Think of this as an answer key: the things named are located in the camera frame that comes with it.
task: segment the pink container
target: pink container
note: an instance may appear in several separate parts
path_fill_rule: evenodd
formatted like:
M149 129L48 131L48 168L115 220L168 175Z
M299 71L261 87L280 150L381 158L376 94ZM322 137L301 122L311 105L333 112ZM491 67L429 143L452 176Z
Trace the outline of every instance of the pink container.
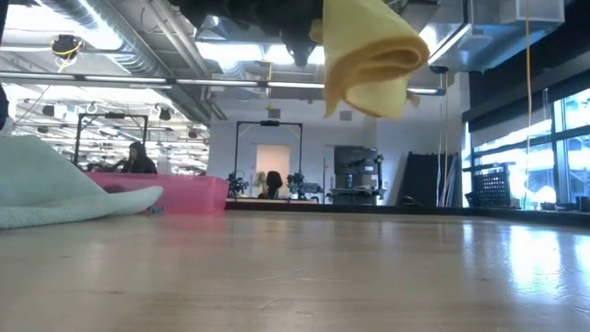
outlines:
M209 176L87 172L108 192L132 191L159 185L162 197L154 204L166 214L219 214L225 209L229 183Z

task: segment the metal rod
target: metal rod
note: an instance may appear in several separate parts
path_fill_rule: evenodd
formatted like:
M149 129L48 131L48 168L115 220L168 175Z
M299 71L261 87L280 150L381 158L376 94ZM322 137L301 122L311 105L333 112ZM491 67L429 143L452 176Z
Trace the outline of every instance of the metal rod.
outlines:
M301 169L301 162L303 156L303 124L298 124L300 129L300 136L299 136L299 173L303 174L303 170Z
M146 145L146 140L148 139L148 116L147 115L143 115L144 118L144 135L143 135L143 142L142 144L145 146Z
M82 119L85 114L80 114L77 117L77 130L76 130L76 147L74 148L74 165L77 166L77 157L80 153L80 137L82 135Z
M235 87L235 88L286 88L286 89L323 89L321 83L280 82L280 81L256 81L256 80L228 80L211 78L173 78L173 77L115 77L100 75L70 75L33 72L0 71L0 78L5 83L15 84L44 84L78 87L116 87L122 89L144 89L151 87L169 88L175 85L202 86L202 87ZM442 96L444 89L408 87L408 92L418 95Z
M236 147L233 153L233 173L236 174L236 176L238 172L238 139L240 138L240 125L242 125L242 121L236 123Z

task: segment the light fixture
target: light fixture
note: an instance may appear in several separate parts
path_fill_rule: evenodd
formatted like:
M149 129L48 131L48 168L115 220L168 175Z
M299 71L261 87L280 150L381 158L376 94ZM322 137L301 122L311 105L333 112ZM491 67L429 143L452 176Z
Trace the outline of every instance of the light fixture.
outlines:
M447 53L451 47L453 47L466 33L471 31L471 23L465 24L463 28L461 28L448 42L446 42L441 48L436 50L431 57L428 59L428 65L434 64L438 59L443 56L443 54Z
M321 83L268 82L269 88L323 89Z
M44 73L21 73L21 72L1 72L1 78L25 78L25 79L56 79L72 80L76 79L73 75L67 74L44 74Z
M420 94L420 95L436 95L436 94L440 93L440 91L438 89L423 89L423 88L407 88L407 92L411 92L414 94Z
M131 89L172 89L172 85L130 84Z
M221 66L233 66L240 61L259 61L263 58L260 46L252 43L197 42L196 47L204 58L217 61Z
M276 65L292 65L295 62L293 56L287 51L287 46L285 45L270 46L265 54L264 60ZM323 65L324 61L325 55L323 46L316 47L307 59L307 63L311 65Z
M172 118L171 114L170 114L170 109L169 108L162 108L159 111L159 119L163 120L163 121L170 121L170 119Z
M209 87L257 87L258 82L247 80L228 80L228 79L177 79L178 84L209 86Z
M112 77L112 76L85 76L88 81L96 82L114 82L114 83L137 83L137 84L150 84L150 83L166 83L166 78L156 77Z

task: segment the person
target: person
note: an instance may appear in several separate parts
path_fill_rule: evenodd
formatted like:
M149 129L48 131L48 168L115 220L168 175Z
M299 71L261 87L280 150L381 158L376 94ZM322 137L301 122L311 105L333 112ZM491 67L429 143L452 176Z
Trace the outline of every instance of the person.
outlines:
M278 189L283 186L283 180L280 177L280 173L276 171L270 171L266 175L266 185L268 190L266 191L266 198L275 199L278 197Z
M115 168L118 168L121 164L123 164L121 170L123 173L158 174L156 164L148 157L146 147L141 142L131 143L129 146L129 159L119 161Z

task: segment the ceiling light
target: ceiling light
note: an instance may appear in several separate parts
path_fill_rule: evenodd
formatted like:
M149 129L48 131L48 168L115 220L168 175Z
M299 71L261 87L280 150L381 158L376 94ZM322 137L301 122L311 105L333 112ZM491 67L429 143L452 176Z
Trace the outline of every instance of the ceiling light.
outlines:
M259 61L263 58L262 49L257 44L197 42L196 47L204 58L217 61L221 66L234 66L240 61Z
M154 84L130 84L131 89L172 89L171 85L154 85Z
M73 75L64 74L41 74L41 73L21 73L21 72L2 72L1 78L26 78L26 79L59 79L71 80L75 79Z
M276 65L292 65L295 62L285 45L270 46L265 54L265 60ZM322 46L316 47L307 59L307 63L312 65L323 65L324 61L324 47Z
M257 87L258 82L247 80L227 80L227 79L177 79L178 84L200 85L209 87Z
M285 45L270 46L265 54L265 60L277 65L291 65L294 62Z
M117 82L117 83L166 83L166 78L154 77L110 77L110 76L85 76L86 80L97 82Z
M407 92L421 94L421 95L436 95L440 91L438 89L421 89L421 88L407 88Z
M471 30L471 23L465 24L448 42L446 42L441 48L431 54L431 58L428 60L428 65L434 64L438 59L447 53L451 47L453 47L463 36Z
M424 42L426 42L428 49L431 51L431 54L434 53L438 44L436 38L436 29L431 25L427 25L424 27L424 29L422 29L419 36Z
M269 88L299 88L299 89L323 89L321 83L297 83L297 82L268 82Z

